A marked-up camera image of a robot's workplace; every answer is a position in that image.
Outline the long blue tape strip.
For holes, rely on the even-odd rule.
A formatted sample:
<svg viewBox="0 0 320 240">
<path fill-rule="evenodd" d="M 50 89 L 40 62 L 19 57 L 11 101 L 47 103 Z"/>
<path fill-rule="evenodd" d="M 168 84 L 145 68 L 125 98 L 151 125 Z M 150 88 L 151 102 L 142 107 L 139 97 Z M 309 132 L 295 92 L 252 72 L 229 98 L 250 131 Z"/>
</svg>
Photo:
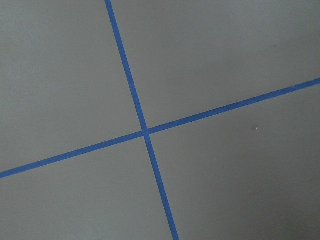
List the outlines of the long blue tape strip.
<svg viewBox="0 0 320 240">
<path fill-rule="evenodd" d="M 162 205 L 163 205 L 163 208 L 164 208 L 164 212 L 165 212 L 165 215 L 166 215 L 166 219 L 167 219 L 167 222 L 168 222 L 168 226 L 169 226 L 169 229 L 170 229 L 170 233 L 171 233 L 172 238 L 174 240 L 179 240 L 180 237 L 179 237 L 178 230 L 177 230 L 176 224 L 175 224 L 175 220 L 174 220 L 174 217 L 173 217 L 173 214 L 172 214 L 172 211 L 171 211 L 171 207 L 170 207 L 170 203 L 169 203 L 169 200 L 168 200 L 166 189 L 165 189 L 165 186 L 164 186 L 164 183 L 163 183 L 161 171 L 160 171 L 160 168 L 159 168 L 159 165 L 158 165 L 158 161 L 157 161 L 157 158 L 156 158 L 156 154 L 155 154 L 155 151 L 154 151 L 154 147 L 153 147 L 153 144 L 152 144 L 152 140 L 151 140 L 151 137 L 150 137 L 148 126 L 147 126 L 146 119 L 145 119 L 145 116 L 144 116 L 143 108 L 142 108 L 141 103 L 140 103 L 139 95 L 138 95 L 138 92 L 137 92 L 137 89 L 136 89 L 135 81 L 134 81 L 134 78 L 133 78 L 133 75 L 132 75 L 132 71 L 131 71 L 131 68 L 130 68 L 130 64 L 129 64 L 128 58 L 127 58 L 126 50 L 125 50 L 125 47 L 124 47 L 124 44 L 123 44 L 123 40 L 122 40 L 121 33 L 120 33 L 120 30 L 119 30 L 119 26 L 118 26 L 118 23 L 117 23 L 116 15 L 115 15 L 115 12 L 114 12 L 114 9 L 113 9 L 113 6 L 112 6 L 112 2 L 110 0 L 106 0 L 105 1 L 105 5 L 106 5 L 107 12 L 108 12 L 109 20 L 110 20 L 110 23 L 111 23 L 111 27 L 112 27 L 112 30 L 113 30 L 113 34 L 114 34 L 114 37 L 115 37 L 115 41 L 116 41 L 116 44 L 117 44 L 117 48 L 118 48 L 118 52 L 119 52 L 120 59 L 121 59 L 121 62 L 122 62 L 122 66 L 123 66 L 123 69 L 124 69 L 124 73 L 125 73 L 125 76 L 126 76 L 126 79 L 127 79 L 127 82 L 128 82 L 129 90 L 130 90 L 130 93 L 131 93 L 131 96 L 132 96 L 132 100 L 133 100 L 133 103 L 134 103 L 134 107 L 135 107 L 135 110 L 136 110 L 136 114 L 137 114 L 137 117 L 138 117 L 138 121 L 139 121 L 139 124 L 140 124 L 140 128 L 141 128 L 141 131 L 142 131 L 142 136 L 143 136 L 143 139 L 144 139 L 144 142 L 145 142 L 145 146 L 146 146 L 146 149 L 147 149 L 147 152 L 148 152 L 149 160 L 150 160 L 150 163 L 151 163 L 151 166 L 152 166 L 152 170 L 153 170 L 153 173 L 154 173 L 154 177 L 155 177 L 155 180 L 156 180 L 156 184 L 157 184 L 157 187 L 158 187 L 158 191 L 159 191 L 159 194 L 160 194 L 160 198 L 161 198 L 161 201 L 162 201 Z"/>
</svg>

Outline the crossing blue tape strip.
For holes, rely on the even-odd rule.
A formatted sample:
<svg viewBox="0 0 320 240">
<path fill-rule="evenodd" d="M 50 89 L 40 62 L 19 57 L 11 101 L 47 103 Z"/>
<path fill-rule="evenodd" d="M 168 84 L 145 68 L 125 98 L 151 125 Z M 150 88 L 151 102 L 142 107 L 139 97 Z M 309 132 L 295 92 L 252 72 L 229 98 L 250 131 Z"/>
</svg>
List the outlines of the crossing blue tape strip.
<svg viewBox="0 0 320 240">
<path fill-rule="evenodd" d="M 300 83 L 300 84 L 297 84 L 297 85 L 289 86 L 289 87 L 286 87 L 286 88 L 283 88 L 283 89 L 279 89 L 279 90 L 276 90 L 276 91 L 273 91 L 273 92 L 265 93 L 265 94 L 262 94 L 262 95 L 259 95 L 259 96 L 256 96 L 256 97 L 252 97 L 252 98 L 249 98 L 249 99 L 246 99 L 246 100 L 242 100 L 242 101 L 235 102 L 235 103 L 232 103 L 232 104 L 228 104 L 228 105 L 225 105 L 225 106 L 222 106 L 222 107 L 218 107 L 218 108 L 215 108 L 215 109 L 212 109 L 212 110 L 208 110 L 208 111 L 205 111 L 205 112 L 202 112 L 202 113 L 198 113 L 198 114 L 195 114 L 195 115 L 192 115 L 192 116 L 188 116 L 188 117 L 181 118 L 181 119 L 178 119 L 178 120 L 175 120 L 175 121 L 171 121 L 171 122 L 164 123 L 164 124 L 161 124 L 161 125 L 158 125 L 158 126 L 154 126 L 154 127 L 151 127 L 151 128 L 148 129 L 148 133 L 149 134 L 158 133 L 158 132 L 161 132 L 161 131 L 164 131 L 164 130 L 168 130 L 168 129 L 175 128 L 175 127 L 178 127 L 178 126 L 182 126 L 182 125 L 185 125 L 185 124 L 188 124 L 188 123 L 191 123 L 191 122 L 196 122 L 196 121 L 199 121 L 201 119 L 205 119 L 205 118 L 209 118 L 209 117 L 212 117 L 212 116 L 215 116 L 215 115 L 226 113 L 226 112 L 229 112 L 229 111 L 232 111 L 232 110 L 235 110 L 235 109 L 239 109 L 239 108 L 242 108 L 242 107 L 245 107 L 245 106 L 249 106 L 249 105 L 253 105 L 253 104 L 256 104 L 256 103 L 259 103 L 259 102 L 263 102 L 263 101 L 266 101 L 266 100 L 269 100 L 269 99 L 277 98 L 277 97 L 282 96 L 282 95 L 286 95 L 286 94 L 290 94 L 290 93 L 293 93 L 293 92 L 296 92 L 296 91 L 307 89 L 307 88 L 310 88 L 310 87 L 313 87 L 313 86 L 316 86 L 316 85 L 319 85 L 319 84 L 320 84 L 320 80 L 318 78 L 314 79 L 314 80 L 306 81 L 306 82 L 303 82 L 303 83 Z M 97 150 L 100 150 L 100 149 L 108 148 L 110 146 L 118 145 L 118 144 L 121 144 L 121 143 L 124 143 L 124 142 L 128 142 L 128 141 L 131 141 L 131 140 L 134 140 L 134 139 L 137 139 L 137 138 L 141 138 L 141 137 L 143 137 L 143 132 L 142 131 L 134 132 L 134 133 L 131 133 L 131 134 L 128 134 L 128 135 L 120 136 L 120 137 L 117 137 L 117 138 L 114 138 L 114 139 L 110 139 L 110 140 L 107 140 L 107 141 L 103 141 L 103 142 L 100 142 L 100 143 L 97 143 L 97 144 L 94 144 L 94 145 L 90 145 L 90 146 L 86 146 L 86 147 L 83 147 L 83 148 L 80 148 L 80 149 L 77 149 L 77 150 L 66 152 L 66 153 L 63 153 L 63 154 L 60 154 L 60 155 L 57 155 L 57 156 L 53 156 L 53 157 L 46 158 L 46 159 L 43 159 L 43 160 L 40 160 L 40 161 L 32 162 L 32 163 L 29 163 L 29 164 L 26 164 L 26 165 L 22 165 L 22 166 L 15 167 L 15 168 L 12 168 L 12 169 L 9 169 L 9 170 L 5 170 L 5 171 L 0 173 L 0 177 L 2 179 L 4 179 L 4 178 L 7 178 L 7 177 L 16 175 L 16 174 L 20 174 L 20 173 L 23 173 L 23 172 L 34 170 L 34 169 L 37 169 L 37 168 L 41 168 L 43 166 L 47 166 L 47 165 L 50 165 L 50 164 L 61 162 L 61 161 L 67 160 L 67 159 L 71 159 L 73 157 L 81 156 L 81 155 L 84 155 L 84 154 L 87 154 L 87 153 L 90 153 L 90 152 L 94 152 L 94 151 L 97 151 Z"/>
</svg>

